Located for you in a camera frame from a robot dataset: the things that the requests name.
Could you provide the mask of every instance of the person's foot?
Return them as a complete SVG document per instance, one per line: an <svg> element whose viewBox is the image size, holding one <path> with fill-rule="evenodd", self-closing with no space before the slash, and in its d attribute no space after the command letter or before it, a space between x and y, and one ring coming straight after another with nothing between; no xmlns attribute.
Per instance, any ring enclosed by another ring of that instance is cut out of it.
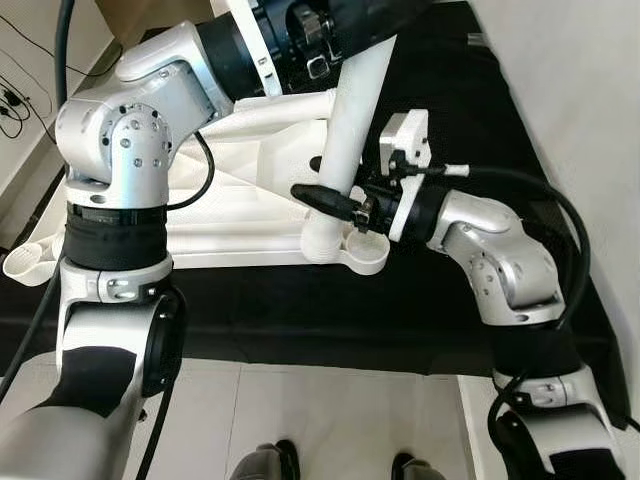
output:
<svg viewBox="0 0 640 480"><path fill-rule="evenodd" d="M393 464L391 465L391 480L403 480L403 467L411 460L414 460L414 457L410 453L400 452L397 454L396 458L393 459Z"/></svg>
<svg viewBox="0 0 640 480"><path fill-rule="evenodd" d="M291 440L280 440L276 443L280 451L280 465L284 480L300 480L300 462L298 451Z"/></svg>

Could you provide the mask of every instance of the robotic arm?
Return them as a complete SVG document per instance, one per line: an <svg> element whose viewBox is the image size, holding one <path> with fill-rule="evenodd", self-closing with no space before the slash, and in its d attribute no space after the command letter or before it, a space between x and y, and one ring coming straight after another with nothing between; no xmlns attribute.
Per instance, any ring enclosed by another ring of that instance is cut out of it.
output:
<svg viewBox="0 0 640 480"><path fill-rule="evenodd" d="M230 2L127 52L117 81L60 109L68 216L51 396L0 434L0 478L122 477L146 398L170 391L184 302L166 251L180 144L262 92L296 92L395 34L430 2Z"/></svg>
<svg viewBox="0 0 640 480"><path fill-rule="evenodd" d="M60 380L49 399L0 435L0 478L120 478L145 398L175 379L184 302L171 286L165 223L168 170L185 138L228 115L237 99L317 84L430 4L230 3L230 14L198 27L185 22L127 52L116 83L79 93L59 112L56 136L69 164ZM409 120L393 118L384 135L387 175L426 166L411 155L426 139L398 135L415 124ZM569 334L545 328L565 307L552 257L505 205L420 188L423 179L402 177L400 197L371 186L362 204L321 186L292 193L363 231L420 240L461 265L492 329L499 389L541 343L551 345L499 420L513 478L537 478L529 475L534 467L553 474L567 455L593 451L619 473L622 459L591 371Z"/></svg>
<svg viewBox="0 0 640 480"><path fill-rule="evenodd" d="M420 134L426 115L395 114L380 137L382 178L392 185L400 180L400 195L366 183L360 185L367 194L363 203L318 185L294 185L292 194L361 231L425 244L460 265L490 329L496 388L501 391L530 369L496 424L510 479L624 478L591 369L582 363L571 332L555 328L565 300L553 257L506 205L422 186L420 172L429 160L414 152L426 140ZM469 169L447 168L462 176Z"/></svg>

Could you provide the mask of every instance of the wire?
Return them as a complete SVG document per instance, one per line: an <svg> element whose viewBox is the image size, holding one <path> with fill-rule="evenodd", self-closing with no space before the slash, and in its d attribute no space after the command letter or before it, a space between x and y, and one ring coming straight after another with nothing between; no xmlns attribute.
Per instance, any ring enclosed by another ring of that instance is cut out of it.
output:
<svg viewBox="0 0 640 480"><path fill-rule="evenodd" d="M22 33L18 27L16 27L13 23L11 23L4 15L0 15L0 20L3 20L7 25L9 25L18 35L20 35L22 38L24 38L27 42L29 42L31 45L39 48L40 50L42 50L44 53L46 53L47 55L49 55L51 58L54 58L55 55L53 53L51 53L51 51L47 50L46 48L44 48L42 45L40 45L37 42L34 42L33 40L31 40L29 37L27 37L24 33ZM104 69L102 72L99 73L86 73L83 72L82 70L79 70L75 67L72 67L70 65L65 65L66 68L68 68L69 70L79 73L80 75L84 75L85 77L101 77L103 75L105 75L106 73L108 73L113 66L118 62L120 56L122 55L122 53L124 52L124 48L122 47L122 45L119 46L119 53L118 56L116 57L116 59L106 68Z"/></svg>
<svg viewBox="0 0 640 480"><path fill-rule="evenodd" d="M24 93L22 93L20 90L18 90L18 88L13 83L11 83L9 80L7 80L7 78L5 78L2 74L0 74L0 79L2 79L4 82L6 82L8 84L8 86L7 85L3 85L5 88L7 88L9 90L13 90L14 93L16 93L17 95L22 97L22 100L21 100L22 101L22 105L27 109L27 112L29 112L28 115L25 118L23 118L22 120L29 119L31 117L31 110L33 110L34 115L38 118L38 121L42 125L42 128L44 129L44 132L47 134L47 137L49 137L49 139L53 142L54 145L57 145L56 139L51 135L51 132L49 132L49 129L47 128L47 125L44 123L44 120L42 119L42 117L40 116L38 111L35 109L33 104L31 103L31 99L29 97L27 97Z"/></svg>
<svg viewBox="0 0 640 480"><path fill-rule="evenodd" d="M7 102L6 100L3 100L0 98L0 102L4 103L7 106L7 109L11 110L13 113L16 114L15 117L12 117L11 115L9 115L9 113L7 112L7 114L5 115L6 117L10 118L11 120L15 120L16 122L24 122L25 120L27 120L29 117L26 118L22 118L20 116L20 114L18 113L18 111L13 108L13 106L11 106L11 104L9 102Z"/></svg>
<svg viewBox="0 0 640 480"><path fill-rule="evenodd" d="M631 428L633 428L636 432L640 433L640 423L638 423L638 421L635 418L633 418L631 415L625 415L624 419L627 421L629 426L631 426Z"/></svg>
<svg viewBox="0 0 640 480"><path fill-rule="evenodd" d="M47 128L47 125L44 123L44 120L42 119L42 117L40 116L40 114L36 111L36 109L34 108L33 105L31 105L31 102L29 101L29 99L27 98L25 100L27 102L27 105L29 105L31 107L31 110L33 110L33 113L35 114L36 118L38 119L38 121L40 122L40 125L42 125L42 128L44 129L44 133L47 134L47 137L49 137L49 140L51 140L51 142L54 145L57 145L58 142L56 142L56 139L53 137L53 135L51 135L51 132L49 132L49 129Z"/></svg>
<svg viewBox="0 0 640 480"><path fill-rule="evenodd" d="M56 268L53 271L53 276L51 277L51 280L49 281L49 285L47 285L47 288L44 291L44 295L42 296L42 300L40 300L40 304L38 305L38 309L36 310L35 315L33 316L33 320L31 320L29 329L27 330L27 333L22 338L22 342L20 342L20 346L18 347L18 350L16 351L15 355L11 359L11 364L9 365L9 367L7 368L4 374L2 383L0 383L0 403L2 403L4 398L7 396L7 392L9 391L9 388L11 387L11 384L13 383L13 380L15 379L18 373L18 370L20 370L20 366L24 363L24 359L29 349L29 346L33 342L33 339L35 338L35 335L38 329L42 326L42 323L44 322L45 311L47 309L47 306L49 305L49 303L51 303L51 300L53 299L53 295L57 291L57 286L60 278L59 273L60 273L61 258L62 258L62 255L60 255L60 258L56 263Z"/></svg>
<svg viewBox="0 0 640 480"><path fill-rule="evenodd" d="M69 27L71 26L71 14L75 0L62 0L58 9L58 21L55 35L55 56L53 68L56 80L56 98L58 108L67 101L67 44L69 43Z"/></svg>
<svg viewBox="0 0 640 480"><path fill-rule="evenodd" d="M16 66L22 70L24 72L25 75L27 75L31 80L34 81L34 83L38 86L38 88L40 90L42 90L42 92L47 96L47 99L49 100L49 113L47 113L46 115L43 115L44 118L47 118L49 115L51 115L51 113L53 113L53 101L51 100L51 95L49 94L49 90L47 90L46 88L44 88L44 86L38 81L38 79L36 77L34 77L31 73L29 73L29 71L24 68L20 62L18 62L9 52L7 52L6 50L4 50L3 48L0 47L0 52L4 53L7 57L9 57L11 59L11 61L13 63L16 64Z"/></svg>
<svg viewBox="0 0 640 480"><path fill-rule="evenodd" d="M151 436L147 442L147 447L144 450L144 456L142 462L138 468L136 480L144 480L149 474L151 468L151 462L153 462L153 456L156 453L156 447L160 441L160 435L162 434L162 427L164 427L164 420L167 417L167 411L169 410L169 404L171 403L171 397L173 396L173 389L175 387L176 376L172 377L169 384L162 394L162 400L160 401L160 407L158 408L158 414L156 415L156 421L153 424L153 430L151 430Z"/></svg>
<svg viewBox="0 0 640 480"><path fill-rule="evenodd" d="M23 122L20 122L20 127L18 127L18 131L14 134L10 134L8 133L4 127L2 125L0 125L0 131L4 134L5 137L7 137L10 140L16 139L20 136L20 134L22 133L22 127L23 127Z"/></svg>
<svg viewBox="0 0 640 480"><path fill-rule="evenodd" d="M420 173L425 173L427 175L433 176L443 176L447 175L447 170L452 173L452 175L460 175L460 176L468 176L469 178L473 177L493 177L493 178L501 178L509 181L516 181L527 187L533 188L542 192L545 196L552 198L555 200L560 207L566 212L569 216L569 220L573 224L575 228L577 237L578 237L578 246L580 249L580 263L577 268L577 272L575 278L573 279L573 286L569 295L567 296L567 303L564 311L560 315L558 321L553 325L554 330L563 329L571 320L573 315L575 314L582 298L584 296L585 290L589 283L589 270L591 268L591 245L589 242L589 235L587 233L587 229L580 217L580 214L575 209L573 204L569 201L567 197L565 197L560 191L553 188L549 183L542 181L532 175L528 175L526 173L518 172L516 170L510 170L506 168L499 167L474 167L468 166L466 169L466 174L461 173L464 172L463 169L457 169L456 167L467 167L467 166L447 166L444 169L441 167L429 169L420 169ZM537 355L544 355L546 350L548 349L548 344L541 346ZM502 446L500 439L498 437L497 431L497 419L500 408L503 404L508 403L511 399L515 389L518 388L522 382L526 380L529 376L532 368L535 366L535 359L531 365L527 366L524 370L520 372L520 374L516 375L511 379L511 381L498 393L498 396L495 398L493 403L491 404L491 408L489 409L489 413L487 415L487 427L489 430L489 436L491 437L491 441L495 445L495 447L502 451Z"/></svg>
<svg viewBox="0 0 640 480"><path fill-rule="evenodd" d="M167 210L178 210L180 208L188 207L189 205L194 204L200 198L202 198L202 196L205 193L207 193L207 190L209 190L209 187L213 183L213 177L216 172L216 164L213 158L213 153L211 153L211 149L209 148L209 145L207 145L207 142L204 140L204 138L202 138L202 134L200 132L196 131L193 134L193 136L196 137L196 140L198 141L198 143L202 147L202 150L204 151L205 157L207 157L207 165L209 167L209 170L207 171L207 178L204 184L202 185L202 187L200 187L200 190L198 190L195 194L193 194L193 196L187 198L182 202L174 203L173 205L168 205Z"/></svg>

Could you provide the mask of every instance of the white pipe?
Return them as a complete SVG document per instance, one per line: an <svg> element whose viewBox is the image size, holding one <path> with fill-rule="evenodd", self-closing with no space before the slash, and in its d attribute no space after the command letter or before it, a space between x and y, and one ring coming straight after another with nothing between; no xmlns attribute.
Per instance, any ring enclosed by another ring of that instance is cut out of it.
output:
<svg viewBox="0 0 640 480"><path fill-rule="evenodd" d="M395 41L374 45L342 65L318 183L343 195L351 193ZM342 229L341 220L312 211L300 242L305 257L313 263L336 261Z"/></svg>
<svg viewBox="0 0 640 480"><path fill-rule="evenodd" d="M264 126L329 118L334 99L335 89L240 100L234 106L234 113L211 124L202 133L220 137Z"/></svg>

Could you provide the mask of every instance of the black tablecloth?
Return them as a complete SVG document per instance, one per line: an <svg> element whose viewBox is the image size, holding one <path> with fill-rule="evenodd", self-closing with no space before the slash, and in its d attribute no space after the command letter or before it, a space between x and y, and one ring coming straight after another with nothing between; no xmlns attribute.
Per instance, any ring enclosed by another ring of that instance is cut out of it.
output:
<svg viewBox="0 0 640 480"><path fill-rule="evenodd" d="M477 31L466 4L443 4L399 36L365 168L378 162L377 138L391 113L428 108L434 164L508 166L542 175L498 62L488 49L467 46L467 33ZM450 184L511 205L529 233L550 248L563 279L570 278L575 254L567 250L555 205L500 182ZM343 266L286 266L182 270L173 278L188 302L189 357L423 374L491 372L487 327L462 270L423 247L394 245L387 267L373 277ZM0 277L0 371L42 292ZM51 306L31 355L54 348L56 313L57 305ZM617 341L592 286L573 325L601 391L616 410L628 411Z"/></svg>

